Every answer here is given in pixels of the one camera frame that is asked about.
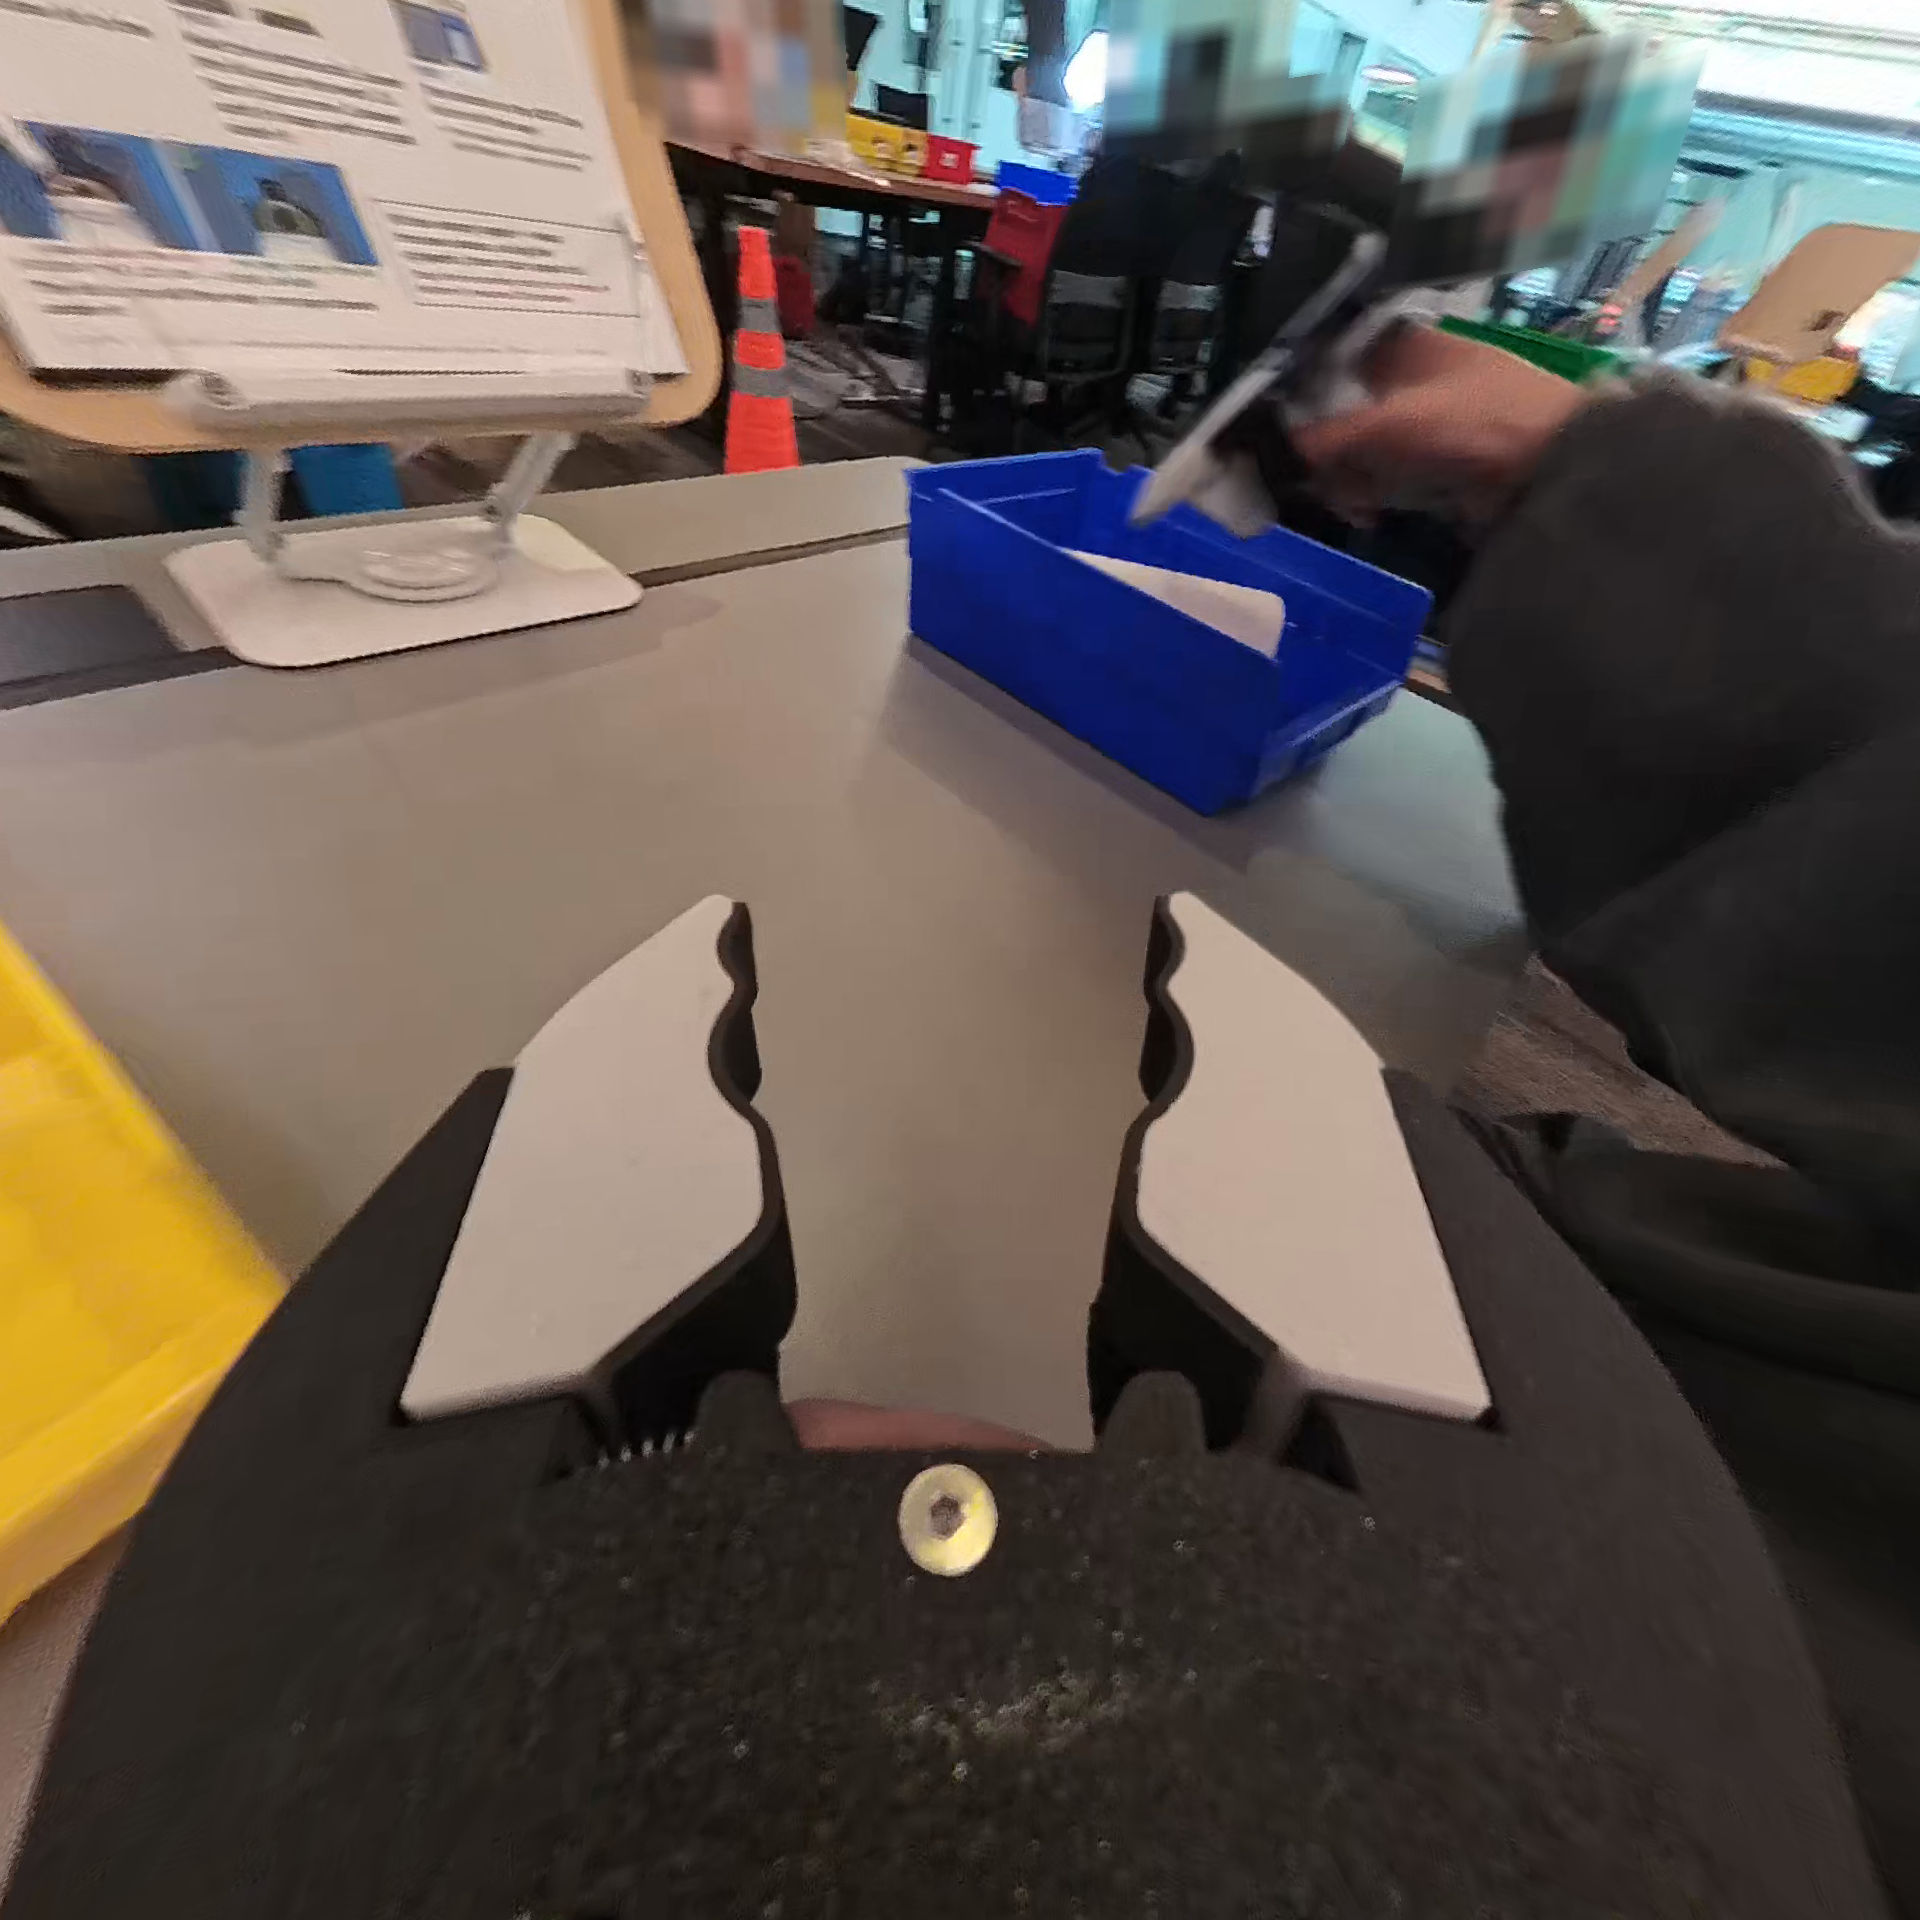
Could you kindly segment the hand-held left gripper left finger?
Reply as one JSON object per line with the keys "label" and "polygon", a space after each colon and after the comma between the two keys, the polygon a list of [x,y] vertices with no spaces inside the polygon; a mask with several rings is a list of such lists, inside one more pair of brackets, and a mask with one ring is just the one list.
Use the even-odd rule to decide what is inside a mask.
{"label": "hand-held left gripper left finger", "polygon": [[401,1387],[411,1424],[569,1401],[605,1450],[672,1450],[715,1378],[779,1378],[799,1274],[757,994],[752,913],[709,897],[528,1041]]}

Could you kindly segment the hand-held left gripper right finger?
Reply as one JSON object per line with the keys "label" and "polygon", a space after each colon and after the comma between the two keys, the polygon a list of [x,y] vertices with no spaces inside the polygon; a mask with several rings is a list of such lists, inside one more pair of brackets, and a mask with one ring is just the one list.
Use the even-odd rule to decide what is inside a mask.
{"label": "hand-held left gripper right finger", "polygon": [[1088,1313],[1088,1403],[1197,1396],[1207,1448],[1285,1457],[1327,1403],[1487,1424],[1496,1400],[1375,1045],[1196,894],[1154,900],[1144,1108]]}

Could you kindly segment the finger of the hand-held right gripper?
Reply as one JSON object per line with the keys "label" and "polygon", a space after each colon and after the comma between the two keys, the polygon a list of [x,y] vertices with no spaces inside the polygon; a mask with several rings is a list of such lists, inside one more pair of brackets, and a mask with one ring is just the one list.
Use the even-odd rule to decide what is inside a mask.
{"label": "finger of the hand-held right gripper", "polygon": [[1388,241],[1360,232],[1329,282],[1275,332],[1266,347],[1212,401],[1139,489],[1127,522],[1148,526],[1186,506],[1229,531],[1263,531],[1273,489],[1263,480],[1255,441],[1285,441],[1285,402],[1317,378],[1330,346],[1368,312]]}

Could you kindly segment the white plastic bottle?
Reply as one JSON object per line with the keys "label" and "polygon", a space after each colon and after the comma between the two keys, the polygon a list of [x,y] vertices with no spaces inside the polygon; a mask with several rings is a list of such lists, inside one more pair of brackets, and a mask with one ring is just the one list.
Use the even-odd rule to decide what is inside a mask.
{"label": "white plastic bottle", "polygon": [[1087,549],[1068,549],[1068,557],[1093,568],[1145,598],[1160,602],[1183,617],[1225,634],[1266,661],[1275,661],[1281,654],[1288,604],[1277,592],[1220,584],[1175,568],[1101,557]]}

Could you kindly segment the yellow plastic bin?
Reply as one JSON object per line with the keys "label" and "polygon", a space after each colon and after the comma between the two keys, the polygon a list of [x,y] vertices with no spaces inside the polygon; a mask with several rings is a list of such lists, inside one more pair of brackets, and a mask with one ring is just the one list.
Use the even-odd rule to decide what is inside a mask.
{"label": "yellow plastic bin", "polygon": [[2,934],[2,1619],[132,1523],[284,1283]]}

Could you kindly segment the person's right hand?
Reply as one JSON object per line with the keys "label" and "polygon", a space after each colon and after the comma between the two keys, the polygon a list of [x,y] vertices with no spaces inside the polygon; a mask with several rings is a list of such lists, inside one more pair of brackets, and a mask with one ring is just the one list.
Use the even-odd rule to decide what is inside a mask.
{"label": "person's right hand", "polygon": [[1317,494],[1351,523],[1427,512],[1498,518],[1594,395],[1511,352],[1440,328],[1395,328],[1371,350],[1365,395],[1291,429]]}

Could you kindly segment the black office chair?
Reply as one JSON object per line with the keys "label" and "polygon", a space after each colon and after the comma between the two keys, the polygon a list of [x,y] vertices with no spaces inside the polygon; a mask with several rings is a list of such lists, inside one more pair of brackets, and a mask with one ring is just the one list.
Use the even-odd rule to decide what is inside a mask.
{"label": "black office chair", "polygon": [[1047,259],[1027,378],[1061,441],[1111,421],[1139,372],[1148,293],[1183,235],[1191,181],[1136,155],[1096,161]]}

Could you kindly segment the red chair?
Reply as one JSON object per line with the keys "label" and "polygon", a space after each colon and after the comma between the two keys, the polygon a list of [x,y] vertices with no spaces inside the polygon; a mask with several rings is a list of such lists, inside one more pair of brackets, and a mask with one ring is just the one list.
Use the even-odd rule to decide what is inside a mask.
{"label": "red chair", "polygon": [[976,251],[973,291],[988,320],[1035,329],[1047,291],[1049,260],[1071,202],[1033,198],[1003,188]]}

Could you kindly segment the stack of green bins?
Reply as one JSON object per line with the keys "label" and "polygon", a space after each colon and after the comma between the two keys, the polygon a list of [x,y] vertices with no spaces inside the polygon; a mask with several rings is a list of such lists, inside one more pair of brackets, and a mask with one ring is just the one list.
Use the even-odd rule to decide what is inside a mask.
{"label": "stack of green bins", "polygon": [[1615,378],[1631,366],[1625,354],[1615,347],[1581,344],[1536,328],[1463,318],[1444,318],[1439,328],[1460,340],[1508,352],[1575,387],[1586,387],[1597,378]]}

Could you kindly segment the person's dark clothing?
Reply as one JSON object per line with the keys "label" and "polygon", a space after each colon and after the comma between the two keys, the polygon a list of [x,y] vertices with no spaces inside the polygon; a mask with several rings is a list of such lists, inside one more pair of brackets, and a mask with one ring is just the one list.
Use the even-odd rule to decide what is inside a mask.
{"label": "person's dark clothing", "polygon": [[1575,1110],[1481,1134],[1757,1512],[1915,1914],[1915,760],[1837,760],[1639,878],[1604,816],[1507,825],[1547,969],[1736,1156]]}

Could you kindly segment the orange traffic cone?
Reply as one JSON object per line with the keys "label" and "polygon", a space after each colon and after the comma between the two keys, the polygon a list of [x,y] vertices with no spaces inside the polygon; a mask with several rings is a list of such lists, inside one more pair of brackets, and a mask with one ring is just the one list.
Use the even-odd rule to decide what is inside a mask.
{"label": "orange traffic cone", "polygon": [[801,466],[801,432],[787,380],[778,265],[765,229],[736,232],[736,329],[728,389],[725,470],[781,473]]}

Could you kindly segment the tan cardboard sign board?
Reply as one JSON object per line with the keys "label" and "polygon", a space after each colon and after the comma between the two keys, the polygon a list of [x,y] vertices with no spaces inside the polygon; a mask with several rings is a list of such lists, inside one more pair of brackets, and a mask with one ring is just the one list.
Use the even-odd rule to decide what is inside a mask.
{"label": "tan cardboard sign board", "polygon": [[1825,224],[1764,275],[1717,334],[1741,361],[1797,368],[1833,347],[1853,314],[1901,282],[1919,259],[1919,232]]}

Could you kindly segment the wooden instruction board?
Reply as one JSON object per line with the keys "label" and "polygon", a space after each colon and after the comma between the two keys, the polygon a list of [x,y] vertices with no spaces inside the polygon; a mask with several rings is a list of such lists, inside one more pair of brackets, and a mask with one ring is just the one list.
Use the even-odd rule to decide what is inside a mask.
{"label": "wooden instruction board", "polygon": [[[641,220],[641,235],[648,256],[656,265],[659,285],[676,325],[688,371],[683,374],[653,378],[651,397],[642,416],[624,421],[641,426],[676,426],[698,416],[717,390],[720,340],[713,308],[705,291],[701,270],[693,253],[688,218],[666,161],[656,118],[642,113],[633,98],[627,61],[627,41],[615,5],[581,5],[589,45],[593,73],[604,90],[615,155],[631,189]],[[301,368],[336,371],[336,366],[290,364],[243,364],[239,368],[266,368],[271,372],[295,372]],[[24,424],[39,426],[72,441],[97,444],[127,453],[177,453],[234,448],[226,440],[185,424],[162,401],[165,387],[185,372],[160,374],[39,374],[24,366],[5,337],[5,412]],[[523,426],[429,426],[389,429],[352,428],[345,444],[380,444],[408,440],[434,440],[442,434],[515,434]]]}

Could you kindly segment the printed instruction sheet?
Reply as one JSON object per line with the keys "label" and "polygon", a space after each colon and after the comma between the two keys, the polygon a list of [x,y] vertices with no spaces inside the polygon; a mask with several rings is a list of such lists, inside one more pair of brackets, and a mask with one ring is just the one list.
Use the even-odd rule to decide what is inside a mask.
{"label": "printed instruction sheet", "polygon": [[2,107],[39,374],[688,371],[581,5],[5,2]]}

